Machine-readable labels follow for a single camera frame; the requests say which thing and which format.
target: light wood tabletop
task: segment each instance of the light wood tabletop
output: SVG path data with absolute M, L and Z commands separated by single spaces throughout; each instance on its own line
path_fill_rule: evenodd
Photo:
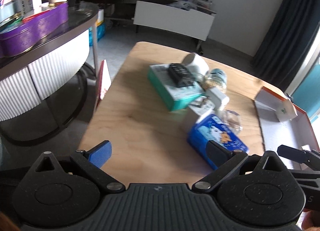
M 188 183 L 190 186 L 212 172 L 187 143 L 180 129 L 186 110 L 169 112 L 147 79 L 150 65 L 181 62 L 187 52 L 139 42 L 129 53 L 105 98 L 92 117 L 80 144 L 89 150 L 110 140 L 112 156 L 102 170 L 128 186 L 129 183 Z M 262 155 L 264 147 L 253 103 L 262 86 L 284 94 L 276 87 L 247 73 L 204 58 L 210 69 L 228 76 L 227 109 L 241 115 L 239 138 L 249 154 Z

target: green box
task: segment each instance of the green box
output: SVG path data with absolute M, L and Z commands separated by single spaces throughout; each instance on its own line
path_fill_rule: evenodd
M 204 95 L 197 82 L 192 87 L 177 88 L 167 73 L 168 67 L 169 64 L 151 65 L 148 79 L 170 111 L 184 109 L 196 98 Z

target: curtain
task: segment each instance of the curtain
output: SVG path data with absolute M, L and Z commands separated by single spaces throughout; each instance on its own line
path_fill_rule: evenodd
M 283 0 L 252 60 L 256 76 L 285 91 L 313 43 L 319 22 L 320 0 Z

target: white mug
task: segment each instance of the white mug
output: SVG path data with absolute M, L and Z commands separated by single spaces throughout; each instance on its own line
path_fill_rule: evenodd
M 204 76 L 209 72 L 209 66 L 205 60 L 196 53 L 188 54 L 182 63 L 195 76 L 196 81 L 202 82 Z

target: tiled floor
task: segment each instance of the tiled floor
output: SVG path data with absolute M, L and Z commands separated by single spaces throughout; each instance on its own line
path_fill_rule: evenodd
M 117 74 L 135 43 L 140 41 L 162 44 L 188 52 L 195 50 L 195 43 L 187 36 L 145 27 L 140 28 L 139 33 L 136 34 L 134 26 L 113 27 L 106 32 L 106 35 L 98 43 L 99 60 L 107 60 L 111 79 Z M 250 57 L 246 54 L 218 44 L 213 40 L 207 40 L 203 44 L 203 50 L 204 56 L 207 58 L 252 74 Z M 92 50 L 87 62 L 93 65 Z M 80 95 L 81 90 L 78 89 L 76 77 L 53 95 L 56 103 L 55 109 L 61 112 L 61 117 L 63 115 L 66 117 L 66 115 L 70 114 Z M 0 169 L 31 165 L 43 151 L 52 151 L 56 156 L 66 156 L 76 150 L 92 116 L 94 101 L 94 81 L 88 80 L 88 96 L 84 108 L 68 128 L 60 134 L 33 147 L 18 147 L 2 138 L 2 144 L 0 144 Z M 46 105 L 41 104 L 23 114 L 21 118 L 11 119 L 2 122 L 0 125 L 3 129 L 11 131 L 15 136 L 23 136 L 24 134 L 39 136 L 41 133 L 46 133 L 47 129 L 45 129 L 44 125 L 48 125 L 49 118 L 50 115 Z M 26 125 L 32 126 L 35 131 L 30 133 L 30 130 L 26 130 L 24 127 Z

